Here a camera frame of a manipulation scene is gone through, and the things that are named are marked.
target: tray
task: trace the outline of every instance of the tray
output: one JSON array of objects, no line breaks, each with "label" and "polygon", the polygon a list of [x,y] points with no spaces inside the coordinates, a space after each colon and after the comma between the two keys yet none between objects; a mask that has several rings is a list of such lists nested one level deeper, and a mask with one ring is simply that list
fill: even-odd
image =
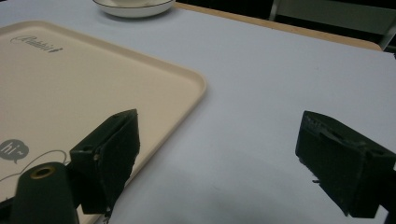
[{"label": "tray", "polygon": [[[0,201],[19,175],[68,151],[106,118],[136,108],[133,178],[203,97],[189,69],[45,21],[0,28]],[[82,215],[80,223],[98,216]]]}]

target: table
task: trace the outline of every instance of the table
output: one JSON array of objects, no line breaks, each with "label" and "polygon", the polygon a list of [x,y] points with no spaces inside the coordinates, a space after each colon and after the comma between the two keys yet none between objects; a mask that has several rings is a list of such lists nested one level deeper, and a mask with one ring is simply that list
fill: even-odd
[{"label": "table", "polygon": [[392,54],[180,7],[126,20],[91,1],[0,3],[0,26],[29,20],[182,64],[207,79],[205,98],[125,189],[111,223],[383,223],[384,209],[376,219],[344,217],[294,149],[303,111],[312,110],[396,151]]}]

